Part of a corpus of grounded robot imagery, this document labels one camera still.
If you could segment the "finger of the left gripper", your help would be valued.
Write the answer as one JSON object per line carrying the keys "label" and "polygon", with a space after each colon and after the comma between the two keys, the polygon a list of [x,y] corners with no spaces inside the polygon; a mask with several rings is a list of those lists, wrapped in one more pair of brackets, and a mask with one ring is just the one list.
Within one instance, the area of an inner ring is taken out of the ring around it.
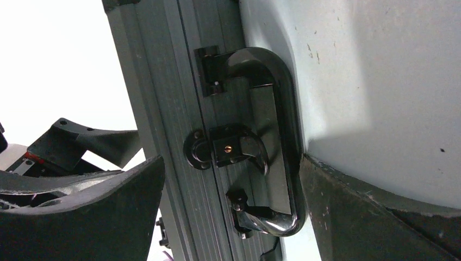
{"label": "finger of the left gripper", "polygon": [[123,168],[141,150],[137,130],[104,130],[58,119],[28,148],[28,155],[63,170],[73,170],[90,151]]}

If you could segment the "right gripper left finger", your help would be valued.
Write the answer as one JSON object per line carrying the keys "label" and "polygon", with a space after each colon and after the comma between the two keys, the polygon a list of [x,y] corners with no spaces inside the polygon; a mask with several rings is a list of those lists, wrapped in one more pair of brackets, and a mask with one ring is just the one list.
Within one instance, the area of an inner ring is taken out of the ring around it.
{"label": "right gripper left finger", "polygon": [[37,207],[1,211],[1,260],[146,260],[165,183],[162,157]]}

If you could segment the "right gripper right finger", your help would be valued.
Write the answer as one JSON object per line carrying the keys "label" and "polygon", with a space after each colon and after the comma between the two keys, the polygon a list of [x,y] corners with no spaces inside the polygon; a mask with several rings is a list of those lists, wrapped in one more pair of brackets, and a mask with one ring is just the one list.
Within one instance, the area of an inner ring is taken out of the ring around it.
{"label": "right gripper right finger", "polygon": [[399,196],[304,155],[300,178],[322,260],[460,260],[460,210]]}

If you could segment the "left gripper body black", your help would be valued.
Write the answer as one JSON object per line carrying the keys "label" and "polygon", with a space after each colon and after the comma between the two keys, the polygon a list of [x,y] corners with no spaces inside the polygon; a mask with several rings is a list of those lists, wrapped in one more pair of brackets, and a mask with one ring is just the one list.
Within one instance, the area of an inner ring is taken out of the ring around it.
{"label": "left gripper body black", "polygon": [[1,128],[1,209],[36,207],[105,180],[104,171],[81,158],[63,170],[28,155],[29,146],[9,143]]}

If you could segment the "black poker set case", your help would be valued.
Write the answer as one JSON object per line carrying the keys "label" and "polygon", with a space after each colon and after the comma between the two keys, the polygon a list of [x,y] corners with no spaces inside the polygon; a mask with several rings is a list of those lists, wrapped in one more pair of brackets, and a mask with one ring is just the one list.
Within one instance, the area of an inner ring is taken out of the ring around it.
{"label": "black poker set case", "polygon": [[295,85],[248,47],[242,1],[103,1],[175,260],[283,260],[306,205]]}

